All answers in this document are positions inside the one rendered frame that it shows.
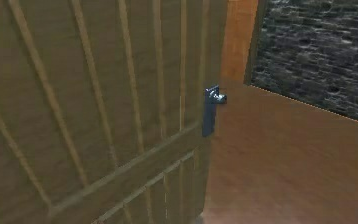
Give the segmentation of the brown wooden room door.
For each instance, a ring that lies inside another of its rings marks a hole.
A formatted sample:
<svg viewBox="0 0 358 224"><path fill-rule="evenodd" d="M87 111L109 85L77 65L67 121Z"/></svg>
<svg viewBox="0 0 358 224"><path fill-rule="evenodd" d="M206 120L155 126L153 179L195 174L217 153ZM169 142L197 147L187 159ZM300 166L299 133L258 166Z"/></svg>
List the brown wooden room door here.
<svg viewBox="0 0 358 224"><path fill-rule="evenodd" d="M200 224L227 0L0 0L0 224Z"/></svg>

